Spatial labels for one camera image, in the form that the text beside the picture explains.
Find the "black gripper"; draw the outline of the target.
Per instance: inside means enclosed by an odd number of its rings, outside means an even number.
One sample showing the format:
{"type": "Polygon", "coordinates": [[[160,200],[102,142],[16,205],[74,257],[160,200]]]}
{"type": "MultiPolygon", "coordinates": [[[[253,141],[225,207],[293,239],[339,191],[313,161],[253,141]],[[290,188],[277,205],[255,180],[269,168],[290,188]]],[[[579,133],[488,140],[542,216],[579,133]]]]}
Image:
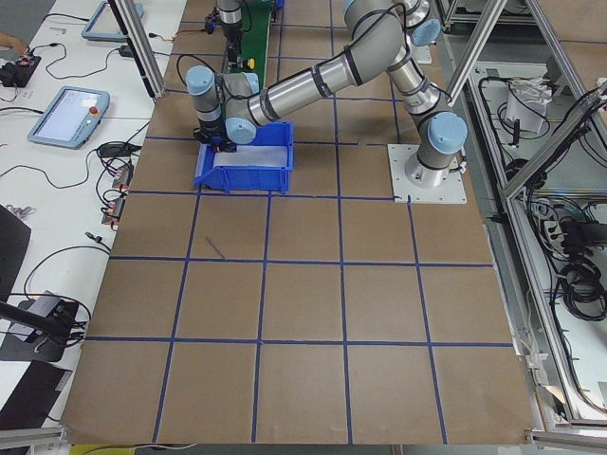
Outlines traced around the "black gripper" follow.
{"type": "Polygon", "coordinates": [[[230,62],[237,62],[241,54],[241,34],[229,34],[226,40],[228,59],[230,62]]]}
{"type": "Polygon", "coordinates": [[[193,137],[201,144],[209,146],[215,153],[234,153],[236,151],[236,144],[226,136],[221,136],[218,132],[209,132],[201,128],[194,128],[193,137]]]}

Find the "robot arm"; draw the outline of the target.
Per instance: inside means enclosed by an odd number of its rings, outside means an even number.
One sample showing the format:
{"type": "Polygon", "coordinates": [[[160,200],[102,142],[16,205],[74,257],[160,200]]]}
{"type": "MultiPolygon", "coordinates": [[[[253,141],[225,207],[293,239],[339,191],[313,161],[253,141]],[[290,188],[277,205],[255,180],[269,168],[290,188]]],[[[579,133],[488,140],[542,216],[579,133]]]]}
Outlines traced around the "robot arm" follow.
{"type": "Polygon", "coordinates": [[[223,74],[191,67],[185,84],[197,114],[195,138],[217,151],[250,144],[262,126],[348,86],[362,86],[386,74],[401,94],[420,137],[405,164],[408,179],[422,189],[439,187],[468,135],[466,123],[448,106],[414,59],[415,37],[433,39],[440,26],[425,1],[348,1],[343,8],[351,41],[329,60],[262,88],[254,73],[223,74]],[[414,31],[414,37],[407,31],[414,31]]]}
{"type": "Polygon", "coordinates": [[[243,38],[242,2],[239,0],[217,0],[219,25],[227,40],[229,62],[236,64],[241,54],[243,38]]]}

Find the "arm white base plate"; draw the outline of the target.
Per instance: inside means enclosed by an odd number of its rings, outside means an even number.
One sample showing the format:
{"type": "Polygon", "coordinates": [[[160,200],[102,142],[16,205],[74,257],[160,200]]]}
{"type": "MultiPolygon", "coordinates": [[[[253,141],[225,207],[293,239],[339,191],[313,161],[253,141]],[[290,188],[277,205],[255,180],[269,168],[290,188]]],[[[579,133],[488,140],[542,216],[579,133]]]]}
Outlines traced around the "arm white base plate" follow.
{"type": "Polygon", "coordinates": [[[389,165],[396,203],[463,205],[468,202],[457,160],[444,170],[430,170],[417,159],[416,144],[388,144],[389,165]]]}
{"type": "Polygon", "coordinates": [[[432,53],[429,45],[417,46],[410,44],[410,50],[412,51],[412,55],[418,64],[432,63],[432,53]]]}

